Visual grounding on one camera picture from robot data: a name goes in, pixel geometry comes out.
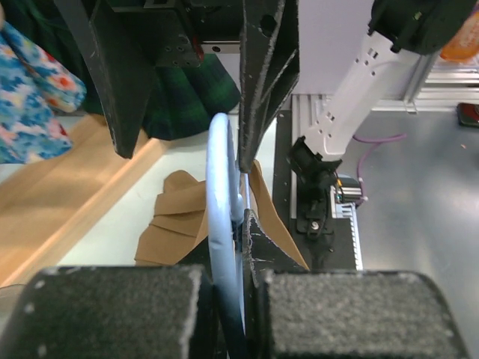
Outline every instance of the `orange bottle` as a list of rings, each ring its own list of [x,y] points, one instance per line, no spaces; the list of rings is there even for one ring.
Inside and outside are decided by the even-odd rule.
[[[446,61],[466,63],[479,52],[479,1],[462,28],[442,49]]]

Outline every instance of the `wooden board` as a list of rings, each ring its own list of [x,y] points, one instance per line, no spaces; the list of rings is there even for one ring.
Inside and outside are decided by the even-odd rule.
[[[26,165],[0,184],[0,287],[55,265],[169,145],[141,133],[133,159],[122,159],[93,116],[70,137],[69,153]]]

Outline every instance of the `plaid fabric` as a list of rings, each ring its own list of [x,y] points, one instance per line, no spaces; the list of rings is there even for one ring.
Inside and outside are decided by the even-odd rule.
[[[83,109],[103,114],[94,83],[78,47],[52,0],[1,0],[8,22],[44,48],[87,87]],[[207,131],[218,112],[228,112],[240,92],[216,55],[199,68],[157,68],[143,127],[150,137],[185,138]]]

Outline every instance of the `floral fabric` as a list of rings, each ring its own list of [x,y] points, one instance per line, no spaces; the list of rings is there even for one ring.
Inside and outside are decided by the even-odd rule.
[[[0,32],[0,163],[29,163],[72,143],[53,110],[75,111],[84,84],[52,56],[4,24]]]

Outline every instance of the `blue plastic object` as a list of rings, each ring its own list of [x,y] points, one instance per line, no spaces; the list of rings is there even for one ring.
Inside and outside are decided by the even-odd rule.
[[[234,160],[231,125],[226,114],[211,124],[207,146],[207,213],[213,285],[219,300],[219,317],[231,359],[246,358],[242,297],[241,248],[233,245],[233,226],[243,220],[240,173]]]

